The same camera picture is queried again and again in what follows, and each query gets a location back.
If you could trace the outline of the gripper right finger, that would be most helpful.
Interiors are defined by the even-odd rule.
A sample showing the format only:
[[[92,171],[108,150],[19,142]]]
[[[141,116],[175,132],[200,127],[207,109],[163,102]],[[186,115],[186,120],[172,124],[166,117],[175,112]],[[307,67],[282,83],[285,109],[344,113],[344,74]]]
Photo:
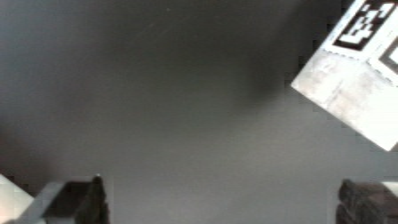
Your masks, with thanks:
[[[398,224],[398,181],[342,180],[335,224]]]

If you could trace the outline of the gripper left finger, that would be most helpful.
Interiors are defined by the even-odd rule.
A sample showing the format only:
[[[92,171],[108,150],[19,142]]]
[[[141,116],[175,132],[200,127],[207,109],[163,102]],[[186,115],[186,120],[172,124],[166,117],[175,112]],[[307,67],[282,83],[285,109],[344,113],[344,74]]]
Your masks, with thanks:
[[[101,176],[49,182],[22,211],[19,224],[109,224]]]

